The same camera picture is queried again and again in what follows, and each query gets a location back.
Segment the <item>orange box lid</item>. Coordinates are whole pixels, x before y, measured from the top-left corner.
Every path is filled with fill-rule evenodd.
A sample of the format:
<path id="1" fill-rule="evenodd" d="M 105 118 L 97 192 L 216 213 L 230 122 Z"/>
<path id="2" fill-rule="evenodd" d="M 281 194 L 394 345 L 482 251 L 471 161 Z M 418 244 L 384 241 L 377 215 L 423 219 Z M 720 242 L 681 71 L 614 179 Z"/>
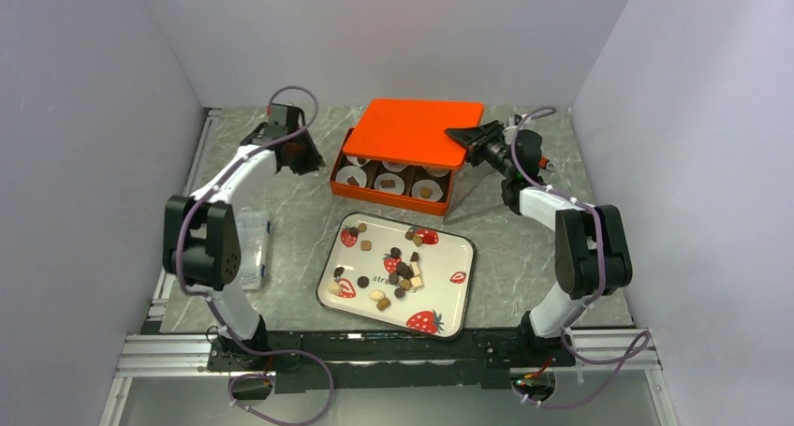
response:
<path id="1" fill-rule="evenodd" d="M 342 147 L 349 156 L 413 166 L 459 169 L 465 150 L 449 128 L 479 125 L 483 104 L 378 98 L 364 110 Z"/>

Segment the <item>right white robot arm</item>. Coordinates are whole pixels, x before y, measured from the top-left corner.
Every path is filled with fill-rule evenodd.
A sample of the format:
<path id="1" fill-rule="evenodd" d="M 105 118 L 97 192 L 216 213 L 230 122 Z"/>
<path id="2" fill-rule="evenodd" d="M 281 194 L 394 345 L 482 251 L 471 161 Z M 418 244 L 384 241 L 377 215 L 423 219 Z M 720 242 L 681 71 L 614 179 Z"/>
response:
<path id="1" fill-rule="evenodd" d="M 613 205 L 582 202 L 542 184 L 542 138 L 516 129 L 506 140 L 498 121 L 445 134 L 475 167 L 487 164 L 503 177 L 502 200 L 514 213 L 537 221 L 554 234 L 556 282 L 522 320 L 527 331 L 516 340 L 521 361 L 538 365 L 552 351 L 552 337 L 571 327 L 600 297 L 628 286 L 633 266 L 622 216 Z"/>

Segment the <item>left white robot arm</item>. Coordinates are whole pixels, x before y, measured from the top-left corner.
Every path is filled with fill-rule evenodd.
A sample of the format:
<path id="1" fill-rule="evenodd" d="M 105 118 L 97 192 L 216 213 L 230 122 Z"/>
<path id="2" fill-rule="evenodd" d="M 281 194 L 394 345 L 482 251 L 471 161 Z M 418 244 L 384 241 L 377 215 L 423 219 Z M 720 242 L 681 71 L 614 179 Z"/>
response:
<path id="1" fill-rule="evenodd" d="M 176 276 L 183 293 L 204 299 L 220 344 L 232 347 L 232 358 L 247 370 L 267 361 L 270 346 L 265 320 L 237 280 L 243 252 L 236 213 L 280 170 L 303 175 L 324 165 L 303 109 L 271 103 L 266 114 L 208 183 L 189 196 L 169 198 L 164 218 L 165 271 Z"/>

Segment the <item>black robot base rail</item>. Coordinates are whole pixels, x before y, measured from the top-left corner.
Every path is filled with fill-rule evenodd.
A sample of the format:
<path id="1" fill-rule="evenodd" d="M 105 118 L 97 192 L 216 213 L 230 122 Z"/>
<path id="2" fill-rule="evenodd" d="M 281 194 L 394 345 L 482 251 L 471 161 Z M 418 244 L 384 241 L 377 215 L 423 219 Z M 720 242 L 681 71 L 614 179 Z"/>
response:
<path id="1" fill-rule="evenodd" d="M 574 365 L 557 339 L 531 339 L 516 328 L 464 329 L 451 340 L 409 331 L 269 331 L 273 358 L 211 344 L 212 373 L 271 373 L 278 393 L 324 389 L 477 386 L 507 389 L 523 372 L 545 375 Z"/>

